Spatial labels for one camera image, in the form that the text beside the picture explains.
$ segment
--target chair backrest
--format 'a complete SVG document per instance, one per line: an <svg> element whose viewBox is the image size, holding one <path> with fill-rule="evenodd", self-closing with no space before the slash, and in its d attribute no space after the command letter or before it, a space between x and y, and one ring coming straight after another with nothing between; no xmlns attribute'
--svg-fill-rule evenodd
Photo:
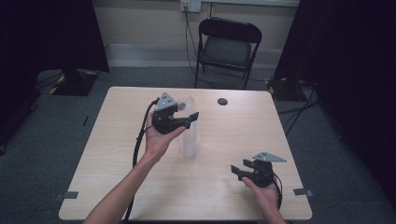
<svg viewBox="0 0 396 224"><path fill-rule="evenodd" d="M248 43L260 44L262 41L262 32L255 25L222 18L209 18L201 21L199 25L200 38L202 34Z"/></svg>

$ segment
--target electrical outlet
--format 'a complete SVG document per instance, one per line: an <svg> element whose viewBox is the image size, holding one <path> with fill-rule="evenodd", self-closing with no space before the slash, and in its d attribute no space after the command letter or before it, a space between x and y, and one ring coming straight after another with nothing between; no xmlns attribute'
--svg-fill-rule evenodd
<svg viewBox="0 0 396 224"><path fill-rule="evenodd" d="M180 11L189 11L191 8L191 0L180 0Z"/></svg>
<svg viewBox="0 0 396 224"><path fill-rule="evenodd" d="M201 1L191 0L191 12L201 12Z"/></svg>
<svg viewBox="0 0 396 224"><path fill-rule="evenodd" d="M201 12L201 0L180 0L180 11Z"/></svg>

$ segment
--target wrist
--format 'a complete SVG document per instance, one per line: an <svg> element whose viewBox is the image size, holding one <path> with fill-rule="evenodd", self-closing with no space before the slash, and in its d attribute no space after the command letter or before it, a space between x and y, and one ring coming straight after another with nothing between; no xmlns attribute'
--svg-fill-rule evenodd
<svg viewBox="0 0 396 224"><path fill-rule="evenodd" d="M283 219L282 215L277 209L272 211L262 211L262 215L270 224L286 223L285 219Z"/></svg>

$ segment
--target white wall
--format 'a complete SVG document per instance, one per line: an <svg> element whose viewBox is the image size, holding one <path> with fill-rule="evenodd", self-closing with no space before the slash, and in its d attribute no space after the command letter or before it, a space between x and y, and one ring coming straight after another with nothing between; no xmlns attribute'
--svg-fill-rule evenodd
<svg viewBox="0 0 396 224"><path fill-rule="evenodd" d="M152 49L166 46L167 49L180 49L185 54L186 18L180 12L179 1L93 0L93 4L105 43ZM296 7L203 2L202 12L189 13L188 18L195 44L199 22L210 17L210 13L212 17L255 24L263 33L256 63L277 63L295 10Z"/></svg>

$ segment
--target gray carpet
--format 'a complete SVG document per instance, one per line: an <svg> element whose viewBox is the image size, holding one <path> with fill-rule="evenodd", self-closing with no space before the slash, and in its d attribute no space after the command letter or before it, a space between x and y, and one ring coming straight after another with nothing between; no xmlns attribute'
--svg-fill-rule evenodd
<svg viewBox="0 0 396 224"><path fill-rule="evenodd" d="M240 77L226 77L218 72L221 71L201 74L210 83L199 82L198 87L242 87ZM44 72L39 80L57 73ZM250 80L247 89L266 91L262 81L273 73L274 69L253 69L251 78L257 80ZM193 87L189 67L114 67L110 74L99 75L87 97L48 94L54 79L38 84L42 94L35 110L14 133L6 154L0 157L0 223L69 223L58 218L62 202L54 201L54 197L67 191L110 87ZM310 88L304 91L308 95ZM303 105L276 102L276 109L284 111ZM288 124L286 130L292 115L280 115L282 123ZM288 141L305 188L315 193L309 198L313 217L294 223L396 223L396 213L381 188L361 160L340 141L321 105L301 114Z"/></svg>

